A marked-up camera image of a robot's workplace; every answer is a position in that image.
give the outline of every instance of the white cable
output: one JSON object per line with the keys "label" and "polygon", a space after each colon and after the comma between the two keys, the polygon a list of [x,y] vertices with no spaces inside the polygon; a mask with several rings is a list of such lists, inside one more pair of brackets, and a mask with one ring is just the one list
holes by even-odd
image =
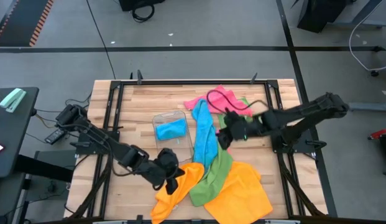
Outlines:
{"label": "white cable", "polygon": [[386,66],[382,67],[382,68],[367,68],[353,53],[353,50],[352,50],[352,36],[353,36],[353,33],[354,31],[356,31],[356,29],[381,5],[381,3],[383,2],[384,0],[382,0],[376,7],[374,10],[372,10],[370,13],[368,13],[368,15],[361,21],[359,22],[356,27],[353,29],[352,33],[350,34],[350,38],[349,38],[349,48],[350,48],[350,53],[353,55],[353,57],[360,63],[361,66],[363,66],[367,71],[381,71],[383,69],[386,69]]}

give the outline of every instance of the chair wheel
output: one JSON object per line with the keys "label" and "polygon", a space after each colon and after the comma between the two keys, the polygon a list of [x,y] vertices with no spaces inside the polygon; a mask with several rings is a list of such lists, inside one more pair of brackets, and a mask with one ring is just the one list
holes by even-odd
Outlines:
{"label": "chair wheel", "polygon": [[372,71],[371,72],[371,76],[372,77],[377,77],[379,75],[379,72],[377,72],[377,71]]}

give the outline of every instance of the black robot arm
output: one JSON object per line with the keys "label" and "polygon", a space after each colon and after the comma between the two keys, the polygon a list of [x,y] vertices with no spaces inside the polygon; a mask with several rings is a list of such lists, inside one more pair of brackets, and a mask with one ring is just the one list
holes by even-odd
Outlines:
{"label": "black robot arm", "polygon": [[[218,141],[223,149],[227,149],[233,140],[277,135],[282,137],[284,145],[289,146],[307,129],[324,119],[342,118],[348,109],[349,106],[332,93],[287,110],[270,108],[261,114],[253,115],[252,122],[247,122],[235,111],[230,112],[226,108],[224,122],[227,127],[219,130]],[[302,120],[293,126],[287,126],[298,119]]]}
{"label": "black robot arm", "polygon": [[131,170],[130,173],[121,175],[139,174],[149,181],[155,190],[159,190],[166,180],[168,194],[172,194],[178,187],[175,178],[183,175],[184,171],[178,167],[178,159],[171,149],[164,148],[158,157],[151,161],[149,154],[143,149],[119,143],[91,124],[86,110],[79,105],[68,105],[56,120],[57,127],[64,131],[85,133],[93,144],[107,151],[119,165]]}

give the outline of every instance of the pink cloth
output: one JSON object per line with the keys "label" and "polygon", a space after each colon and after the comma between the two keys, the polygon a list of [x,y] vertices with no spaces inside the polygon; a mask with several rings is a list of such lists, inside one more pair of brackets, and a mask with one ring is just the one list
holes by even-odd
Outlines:
{"label": "pink cloth", "polygon": [[[244,102],[237,100],[236,96],[234,95],[232,90],[226,90],[223,88],[222,85],[219,85],[215,88],[215,90],[220,91],[226,97],[230,100],[230,102],[236,107],[236,108],[245,108],[247,105],[245,105]],[[195,98],[194,100],[185,101],[185,106],[187,109],[192,110],[195,105],[197,104],[198,100],[204,99],[206,100],[206,95],[200,96]],[[225,108],[227,107],[230,111],[235,111],[239,115],[248,115],[252,116],[252,110],[250,108],[244,109],[244,110],[237,110],[233,108],[229,102],[218,92],[211,92],[209,94],[209,100],[210,102],[217,108],[225,111]],[[217,113],[221,114],[222,112],[218,111],[217,109],[213,108],[210,104],[208,104],[209,111],[211,113]]]}

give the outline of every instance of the black stand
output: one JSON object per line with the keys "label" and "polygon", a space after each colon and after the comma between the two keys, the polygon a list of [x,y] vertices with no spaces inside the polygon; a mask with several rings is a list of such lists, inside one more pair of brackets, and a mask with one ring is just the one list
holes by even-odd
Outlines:
{"label": "black stand", "polygon": [[14,170],[65,182],[71,182],[73,178],[72,170],[51,165],[23,155],[18,155]]}

